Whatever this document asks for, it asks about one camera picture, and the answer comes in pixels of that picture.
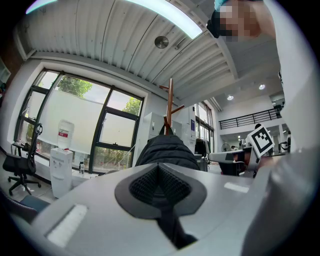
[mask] white wall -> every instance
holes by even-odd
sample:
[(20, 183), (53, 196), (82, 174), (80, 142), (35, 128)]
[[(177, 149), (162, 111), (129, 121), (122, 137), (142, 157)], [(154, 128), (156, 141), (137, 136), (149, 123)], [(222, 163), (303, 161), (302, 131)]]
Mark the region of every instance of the white wall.
[(14, 142), (14, 134), (18, 115), (26, 95), (44, 68), (42, 62), (37, 59), (28, 60), (20, 68), (12, 80), (0, 108), (0, 146), (11, 152), (11, 144)]
[(224, 107), (222, 112), (218, 113), (218, 120), (226, 120), (237, 118), (253, 113), (273, 109), (274, 106), (268, 95), (253, 98), (251, 100), (243, 101), (238, 104)]

